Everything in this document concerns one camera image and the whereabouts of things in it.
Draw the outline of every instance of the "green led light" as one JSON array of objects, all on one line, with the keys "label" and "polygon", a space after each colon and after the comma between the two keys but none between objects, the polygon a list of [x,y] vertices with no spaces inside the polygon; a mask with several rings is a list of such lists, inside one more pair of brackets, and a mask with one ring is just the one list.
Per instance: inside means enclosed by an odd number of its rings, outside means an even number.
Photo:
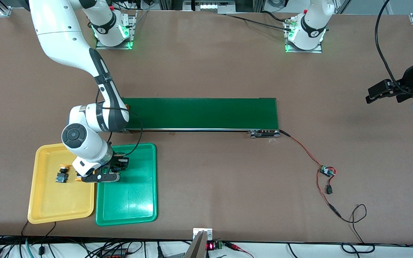
[{"label": "green led light", "polygon": [[92,31],[93,31],[94,36],[98,39],[98,36],[96,35],[96,31],[93,27],[92,27]]},{"label": "green led light", "polygon": [[124,38],[128,37],[128,29],[124,26],[119,26],[119,30]]}]

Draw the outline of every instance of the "metal mounting plate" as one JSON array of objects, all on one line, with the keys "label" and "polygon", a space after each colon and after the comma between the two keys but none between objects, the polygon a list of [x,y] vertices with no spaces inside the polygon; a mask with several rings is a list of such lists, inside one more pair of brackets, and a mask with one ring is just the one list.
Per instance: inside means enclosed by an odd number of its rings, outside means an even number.
[{"label": "metal mounting plate", "polygon": [[[286,23],[283,23],[283,27],[293,29],[291,27],[291,25],[288,26],[288,24],[286,24]],[[318,43],[318,46],[315,47],[314,49],[303,50],[303,49],[300,49],[300,48],[296,47],[294,45],[294,43],[292,43],[291,41],[288,40],[289,34],[292,33],[292,32],[284,31],[284,33],[285,33],[285,52],[287,52],[287,53],[317,53],[317,54],[321,54],[323,52],[323,50],[321,49],[321,42]]]},{"label": "metal mounting plate", "polygon": [[0,17],[9,17],[10,16],[10,14],[12,13],[12,7],[8,6],[7,8],[8,8],[7,14],[0,11]]},{"label": "metal mounting plate", "polygon": [[206,231],[207,232],[208,241],[213,240],[213,229],[205,229],[205,228],[194,228],[192,230],[192,239],[194,239],[195,236],[197,235],[197,233],[199,233],[200,231]]}]

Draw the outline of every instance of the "black cable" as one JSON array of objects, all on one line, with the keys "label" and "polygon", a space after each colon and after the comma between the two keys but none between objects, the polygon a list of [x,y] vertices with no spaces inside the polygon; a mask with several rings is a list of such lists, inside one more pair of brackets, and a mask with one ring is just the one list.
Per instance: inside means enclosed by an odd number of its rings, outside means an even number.
[{"label": "black cable", "polygon": [[135,112],[133,112],[133,111],[131,111],[131,110],[128,110],[128,109],[126,109],[126,108],[121,108],[121,107],[104,107],[103,109],[117,109],[117,110],[125,110],[125,111],[127,111],[127,112],[129,112],[129,113],[132,113],[134,116],[136,116],[137,118],[138,118],[138,120],[139,120],[139,124],[141,125],[141,131],[139,132],[139,138],[138,138],[138,141],[136,142],[136,144],[135,144],[135,147],[133,148],[133,150],[131,150],[129,153],[125,153],[125,155],[124,156],[128,156],[128,155],[130,155],[130,154],[132,154],[135,150],[136,150],[136,148],[138,147],[138,145],[139,145],[139,142],[141,141],[141,137],[143,136],[143,121],[141,120],[141,118],[139,117],[139,115],[137,115]]},{"label": "black cable", "polygon": [[390,2],[390,0],[386,0],[383,3],[382,8],[380,9],[379,15],[377,16],[377,21],[375,22],[375,29],[374,29],[374,36],[375,36],[375,46],[377,47],[377,51],[379,52],[379,56],[383,61],[383,64],[385,65],[385,68],[388,72],[388,74],[390,75],[391,80],[393,81],[393,84],[395,84],[395,86],[402,91],[403,93],[409,94],[413,96],[413,93],[410,93],[406,90],[404,90],[403,88],[401,88],[401,86],[399,85],[399,83],[396,81],[395,77],[393,76],[393,73],[391,72],[390,67],[388,66],[388,62],[385,60],[385,57],[383,56],[382,50],[380,49],[379,46],[379,36],[378,36],[378,30],[379,30],[379,22],[380,22],[380,18],[382,17],[382,13],[385,10],[386,5],[388,4],[388,2]]},{"label": "black cable", "polygon": [[98,89],[98,91],[96,92],[96,96],[95,96],[95,104],[98,103],[98,96],[100,95],[100,89]]},{"label": "black cable", "polygon": [[113,135],[113,132],[110,132],[110,133],[109,133],[108,140],[107,140],[106,142],[108,142],[108,143],[109,143],[109,141],[111,140],[112,135]]},{"label": "black cable", "polygon": [[226,16],[237,18],[237,19],[240,19],[240,20],[248,21],[248,22],[251,22],[251,23],[259,24],[259,25],[263,25],[263,26],[268,26],[268,27],[271,27],[271,28],[277,28],[277,29],[282,29],[282,30],[285,30],[285,31],[291,31],[290,28],[283,28],[283,27],[279,27],[279,26],[270,25],[270,24],[267,24],[267,23],[260,23],[258,21],[253,21],[253,20],[250,20],[250,19],[246,19],[246,18],[242,18],[242,17],[238,17],[238,16],[233,16],[233,15],[226,15]]},{"label": "black cable", "polygon": [[9,251],[7,251],[7,253],[5,254],[5,256],[3,257],[3,258],[8,258],[9,257],[9,254],[10,254],[10,252],[12,251],[12,248],[14,248],[14,246],[17,244],[17,242],[14,242],[11,246],[10,246],[10,248],[9,248]]},{"label": "black cable", "polygon": [[139,246],[139,248],[136,250],[136,251],[134,251],[134,252],[129,252],[128,251],[128,249],[130,248],[130,245],[132,244],[133,242],[131,242],[129,245],[128,245],[128,247],[127,247],[127,254],[133,254],[133,253],[136,253],[136,252],[138,252],[142,247],[143,247],[143,242],[140,242],[140,246]]},{"label": "black cable", "polygon": [[[279,129],[279,132],[282,133],[282,134],[284,134],[284,135],[287,136],[287,137],[290,137],[290,138],[293,139],[294,141],[296,141],[296,142],[305,150],[305,152],[311,157],[311,159],[312,159],[313,161],[315,161],[318,165],[320,165],[320,163],[319,163],[317,160],[315,160],[315,158],[313,157],[313,155],[307,150],[307,148],[305,148],[305,146],[303,146],[303,144],[302,144],[301,142],[299,142],[297,139],[295,139],[295,138],[292,137],[290,134],[288,134],[287,132],[285,132],[285,131],[283,131],[283,130],[281,130],[281,129]],[[318,186],[318,189],[319,189],[318,174],[317,174],[317,186]],[[357,230],[356,230],[356,228],[355,228],[355,224],[358,223],[358,222],[360,222],[361,220],[363,220],[363,219],[367,216],[367,208],[366,208],[366,206],[365,206],[364,204],[359,204],[359,205],[357,205],[357,207],[355,207],[355,208],[353,209],[353,211],[351,212],[352,220],[350,221],[350,220],[344,219],[344,218],[342,217],[342,215],[337,211],[337,209],[334,207],[334,205],[332,205],[332,204],[328,201],[328,199],[326,198],[326,196],[323,194],[323,192],[322,192],[321,190],[320,190],[320,194],[321,194],[321,196],[323,196],[324,201],[326,201],[326,204],[328,204],[329,208],[337,215],[337,217],[339,217],[340,219],[342,219],[344,222],[347,222],[347,223],[351,223],[351,224],[352,224],[354,233],[356,234],[357,238],[364,244],[364,241],[362,240],[361,236],[359,235],[359,233],[357,232]],[[362,216],[360,219],[355,220],[355,212],[356,212],[356,210],[359,209],[360,207],[364,207],[364,216]]]},{"label": "black cable", "polygon": [[51,255],[52,255],[52,257],[53,257],[53,258],[57,258],[57,257],[55,257],[54,251],[52,251],[51,244],[50,244],[50,243],[47,243],[47,245],[49,246],[49,250],[51,250]]},{"label": "black cable", "polygon": [[289,20],[289,19],[290,19],[290,18],[280,19],[280,18],[278,18],[277,16],[274,16],[274,14],[271,13],[270,11],[268,11],[268,10],[263,10],[263,11],[261,11],[261,13],[267,13],[267,14],[270,15],[273,19],[275,19],[275,20],[277,20],[277,21],[280,21],[280,22],[282,22],[282,23],[284,23],[285,20]]},{"label": "black cable", "polygon": [[43,255],[43,253],[41,253],[41,249],[44,249],[44,247],[42,246],[42,242],[43,242],[43,240],[55,229],[55,227],[57,226],[57,222],[56,221],[54,221],[54,226],[51,228],[51,230],[49,230],[49,232],[47,232],[47,234],[41,239],[41,246],[39,247],[39,253],[40,253],[40,256],[41,256],[41,258],[42,258],[42,255]]},{"label": "black cable", "polygon": [[25,224],[23,225],[22,231],[20,232],[20,235],[22,237],[24,237],[23,232],[25,232],[25,229],[27,228],[27,225],[28,225],[28,220],[25,222]]},{"label": "black cable", "polygon": [[[366,208],[366,206],[365,206],[364,204],[359,204],[357,207],[355,207],[355,208],[353,209],[353,211],[351,212],[351,218],[352,218],[351,221],[344,219],[344,218],[341,216],[341,214],[336,210],[336,208],[335,208],[332,204],[328,203],[328,206],[329,206],[329,207],[331,208],[331,210],[337,215],[337,217],[339,217],[340,219],[342,219],[344,222],[351,223],[351,225],[352,225],[352,227],[353,227],[353,230],[354,230],[355,234],[357,235],[358,239],[364,244],[364,241],[362,240],[361,236],[360,236],[360,235],[358,234],[358,232],[356,231],[355,224],[358,223],[358,222],[360,222],[361,220],[363,220],[363,219],[367,216],[367,208]],[[356,210],[357,210],[358,208],[360,208],[360,207],[364,207],[364,216],[362,216],[362,217],[361,217],[360,219],[358,219],[358,220],[355,220],[355,212],[356,212]]]},{"label": "black cable", "polygon": [[[351,247],[353,251],[347,251],[347,250],[345,249],[345,245],[348,245],[349,247]],[[375,251],[375,245],[367,245],[367,246],[372,247],[372,249],[369,250],[369,251],[358,251],[358,250],[356,250],[356,248],[355,248],[352,244],[350,244],[350,243],[341,243],[342,251],[344,251],[344,252],[346,252],[346,253],[349,253],[349,254],[356,254],[356,256],[357,256],[358,258],[361,258],[361,257],[359,256],[360,253],[365,254],[365,253],[372,253],[372,252]]]},{"label": "black cable", "polygon": [[18,242],[18,252],[20,253],[20,258],[23,258],[22,256],[22,238],[20,238],[20,241]]},{"label": "black cable", "polygon": [[294,256],[294,258],[298,258],[297,255],[294,253],[294,251],[291,248],[291,244],[288,243],[288,247],[290,248],[291,254]]}]

